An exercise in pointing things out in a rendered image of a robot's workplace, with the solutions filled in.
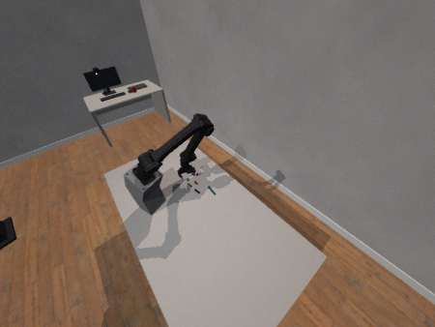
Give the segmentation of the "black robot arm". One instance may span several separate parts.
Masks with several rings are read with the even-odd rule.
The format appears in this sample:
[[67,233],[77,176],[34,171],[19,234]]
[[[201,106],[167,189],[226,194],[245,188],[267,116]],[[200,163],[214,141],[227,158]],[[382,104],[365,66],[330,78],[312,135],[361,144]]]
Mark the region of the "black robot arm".
[[209,136],[212,134],[214,131],[214,125],[204,114],[196,113],[193,115],[193,117],[194,118],[187,126],[185,126],[182,130],[165,142],[159,149],[155,151],[150,149],[137,158],[139,163],[137,164],[137,167],[132,170],[132,172],[144,186],[156,179],[156,175],[154,173],[160,169],[162,166],[162,161],[191,136],[192,138],[186,150],[180,153],[181,167],[187,166],[189,163],[196,160],[196,155],[194,154],[195,149],[204,136]]

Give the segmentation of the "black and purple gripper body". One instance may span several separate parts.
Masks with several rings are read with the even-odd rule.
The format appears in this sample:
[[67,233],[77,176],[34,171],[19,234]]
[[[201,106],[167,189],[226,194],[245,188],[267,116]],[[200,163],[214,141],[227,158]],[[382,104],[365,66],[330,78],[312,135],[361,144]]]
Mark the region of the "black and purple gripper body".
[[[183,169],[183,170],[182,170]],[[181,173],[180,173],[181,172]],[[180,167],[180,169],[178,169],[178,174],[182,174],[182,173],[192,173],[195,172],[195,168],[192,168],[191,165],[187,165],[187,166],[182,166]]]

